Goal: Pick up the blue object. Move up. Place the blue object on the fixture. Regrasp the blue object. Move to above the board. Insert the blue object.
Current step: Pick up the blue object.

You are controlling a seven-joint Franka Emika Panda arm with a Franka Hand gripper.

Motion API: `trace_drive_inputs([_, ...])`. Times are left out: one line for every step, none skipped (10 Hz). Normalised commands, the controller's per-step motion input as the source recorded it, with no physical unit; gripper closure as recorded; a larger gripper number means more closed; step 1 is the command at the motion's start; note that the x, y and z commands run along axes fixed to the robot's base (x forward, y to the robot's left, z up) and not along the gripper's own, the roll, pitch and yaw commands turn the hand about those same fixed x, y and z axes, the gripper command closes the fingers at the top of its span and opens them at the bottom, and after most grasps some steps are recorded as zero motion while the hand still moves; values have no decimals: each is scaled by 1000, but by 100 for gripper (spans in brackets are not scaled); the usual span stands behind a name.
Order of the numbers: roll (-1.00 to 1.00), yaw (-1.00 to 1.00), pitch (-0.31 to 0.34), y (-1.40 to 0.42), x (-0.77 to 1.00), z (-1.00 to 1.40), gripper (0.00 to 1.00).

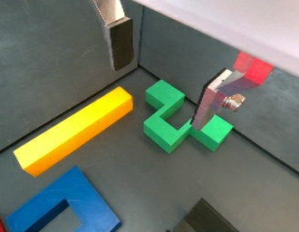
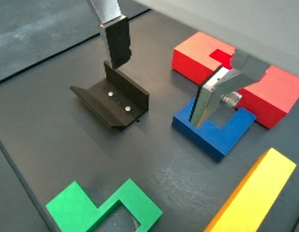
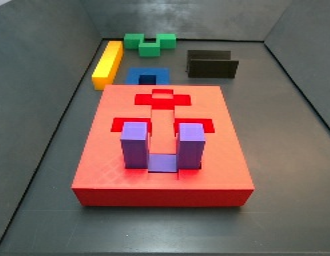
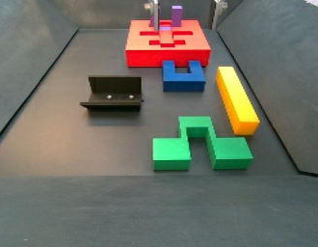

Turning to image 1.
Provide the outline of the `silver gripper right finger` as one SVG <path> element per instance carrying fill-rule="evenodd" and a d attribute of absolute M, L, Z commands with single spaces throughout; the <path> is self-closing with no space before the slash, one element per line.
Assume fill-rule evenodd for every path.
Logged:
<path fill-rule="evenodd" d="M 246 101 L 242 93 L 263 85 L 273 71 L 273 64 L 239 52 L 234 70 L 224 68 L 203 86 L 192 127 L 199 131 L 224 108 L 236 111 Z"/>

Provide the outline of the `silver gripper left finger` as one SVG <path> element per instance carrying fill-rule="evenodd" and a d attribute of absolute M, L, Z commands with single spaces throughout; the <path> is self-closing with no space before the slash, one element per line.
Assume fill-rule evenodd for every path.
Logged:
<path fill-rule="evenodd" d="M 91 0 L 103 24 L 111 67 L 120 71 L 135 58 L 134 20 L 126 16 L 122 0 Z"/>

